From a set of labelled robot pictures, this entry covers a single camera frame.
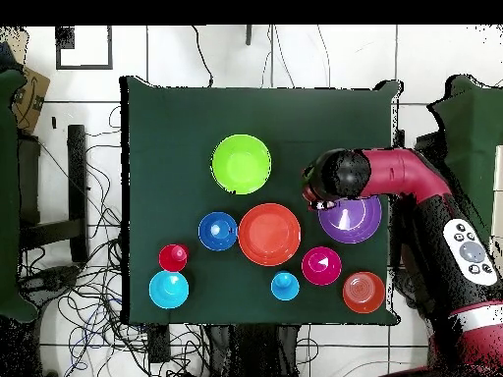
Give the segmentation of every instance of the white tile floor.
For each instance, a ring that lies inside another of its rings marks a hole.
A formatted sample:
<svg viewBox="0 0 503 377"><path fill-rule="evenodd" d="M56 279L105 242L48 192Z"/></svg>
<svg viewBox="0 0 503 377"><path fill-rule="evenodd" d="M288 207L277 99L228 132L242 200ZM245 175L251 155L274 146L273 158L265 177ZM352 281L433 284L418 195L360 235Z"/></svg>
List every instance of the white tile floor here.
<svg viewBox="0 0 503 377"><path fill-rule="evenodd" d="M157 85L206 86L208 75L196 49L191 27L112 27L113 70L56 70L54 27L28 27L29 43L26 64L50 77L51 84L40 119L35 129L40 141L67 170L66 137L69 124L84 124L91 134L114 132L119 126L120 90L118 77L139 76ZM214 86L260 87L264 60L269 52L267 26L253 27L251 46L245 45L245 26L199 27L200 47ZM442 97L448 77L469 73L479 81L494 85L503 79L501 29L465 26L320 26L330 58L330 75L323 44L314 25L278 26L282 53L295 86L337 88L373 88L384 80L398 79L405 89L400 97L399 128L406 131L406 145L413 146L418 135L433 132L436 122L425 105ZM76 47L62 51L63 65L106 63L106 27L76 27ZM291 86L281 56L274 55L274 87ZM270 62L264 76L264 87L270 87ZM51 118L56 118L56 129ZM87 147L96 144L117 145L119 134L89 136ZM106 203L121 218L120 149L93 148L88 162L111 179ZM66 178L42 150L40 156L39 209L43 222L68 218ZM99 181L104 177L96 173ZM99 203L101 190L97 180L89 176L90 198ZM99 214L89 205L89 232L94 233ZM106 241L106 232L117 237L114 227L100 227L91 239L91 249ZM67 242L46 247L47 255L40 267L70 262ZM29 259L35 259L33 250ZM106 263L104 253L92 259L91 265ZM79 306L90 300L73 296ZM317 341L319 352L311 363L310 377L374 377L388 371L399 371L425 364L426 334L415 311L405 305L398 294L393 295L394 309L401 323L393 328L379 326L313 326L310 336ZM56 369L64 375L72 364L68 340L75 324L62 315L78 321L75 310L66 299L53 301L47 308L41 331L41 357L45 369ZM87 319L92 308L83 313ZM186 331L173 326L175 334ZM72 343L79 340L74 332ZM299 335L307 335L303 327ZM75 355L80 354L78 343ZM315 347L310 348L311 355ZM70 377L96 377L111 350L107 347L89 349L84 355L86 369L74 371ZM306 343L298 347L298 361L306 358ZM194 356L191 366L198 372ZM309 377L309 367L300 365L302 377ZM115 352L109 368L99 377L146 377L127 351Z"/></svg>

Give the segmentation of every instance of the blue bowl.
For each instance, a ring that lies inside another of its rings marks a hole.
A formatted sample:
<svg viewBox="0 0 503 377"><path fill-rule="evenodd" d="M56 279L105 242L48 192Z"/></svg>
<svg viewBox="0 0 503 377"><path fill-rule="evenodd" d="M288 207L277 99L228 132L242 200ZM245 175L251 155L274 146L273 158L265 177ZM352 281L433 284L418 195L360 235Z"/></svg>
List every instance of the blue bowl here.
<svg viewBox="0 0 503 377"><path fill-rule="evenodd" d="M236 242L238 225L225 212L211 212L200 221L198 234L206 248L222 251Z"/></svg>
<svg viewBox="0 0 503 377"><path fill-rule="evenodd" d="M189 284L181 273L163 270L150 280L148 294L160 308L173 309L187 300Z"/></svg>
<svg viewBox="0 0 503 377"><path fill-rule="evenodd" d="M299 281L288 272L278 272L271 282L271 291L280 300L292 300L299 293Z"/></svg>

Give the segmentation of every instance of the bowl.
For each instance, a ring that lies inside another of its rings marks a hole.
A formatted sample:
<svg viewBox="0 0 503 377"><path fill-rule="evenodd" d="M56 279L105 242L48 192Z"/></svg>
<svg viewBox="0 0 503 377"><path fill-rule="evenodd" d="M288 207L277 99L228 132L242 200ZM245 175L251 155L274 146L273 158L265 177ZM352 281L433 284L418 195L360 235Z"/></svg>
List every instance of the bowl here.
<svg viewBox="0 0 503 377"><path fill-rule="evenodd" d="M252 135L230 135L215 147L210 167L220 187L246 195L265 184L271 165L269 150L261 140Z"/></svg>
<svg viewBox="0 0 503 377"><path fill-rule="evenodd" d="M207 214L199 223L197 231L200 242L210 250L222 251L230 248L238 237L238 225L225 212Z"/></svg>
<svg viewBox="0 0 503 377"><path fill-rule="evenodd" d="M341 258L331 248L314 247L304 256L302 270L312 284L330 285L341 274Z"/></svg>
<svg viewBox="0 0 503 377"><path fill-rule="evenodd" d="M371 313L384 301L385 289L382 280L370 272L357 272L344 283L343 299L357 313Z"/></svg>
<svg viewBox="0 0 503 377"><path fill-rule="evenodd" d="M150 280L148 294L158 307L173 309L187 300L189 284L181 273L163 270Z"/></svg>
<svg viewBox="0 0 503 377"><path fill-rule="evenodd" d="M336 242L357 243L369 239L379 228L382 209L378 196L339 199L334 208L318 212L319 223Z"/></svg>

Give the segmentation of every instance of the lime green bowl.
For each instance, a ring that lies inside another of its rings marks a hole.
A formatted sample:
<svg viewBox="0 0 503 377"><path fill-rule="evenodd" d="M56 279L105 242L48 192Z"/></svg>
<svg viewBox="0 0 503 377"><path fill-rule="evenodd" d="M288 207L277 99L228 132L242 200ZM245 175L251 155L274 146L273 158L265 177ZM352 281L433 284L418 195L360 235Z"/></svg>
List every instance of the lime green bowl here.
<svg viewBox="0 0 503 377"><path fill-rule="evenodd" d="M246 195L262 187L271 173L271 155L252 135L230 135L211 156L216 183L230 193Z"/></svg>

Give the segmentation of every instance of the purple bowl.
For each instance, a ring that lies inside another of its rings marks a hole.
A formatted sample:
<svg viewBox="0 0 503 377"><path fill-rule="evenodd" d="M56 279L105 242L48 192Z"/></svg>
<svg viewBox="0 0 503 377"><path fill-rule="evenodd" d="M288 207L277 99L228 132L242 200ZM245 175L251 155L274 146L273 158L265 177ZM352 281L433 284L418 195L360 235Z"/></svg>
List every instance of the purple bowl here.
<svg viewBox="0 0 503 377"><path fill-rule="evenodd" d="M319 211L319 223L336 242L355 243L370 238L381 222L378 196L365 199L340 199L334 208Z"/></svg>

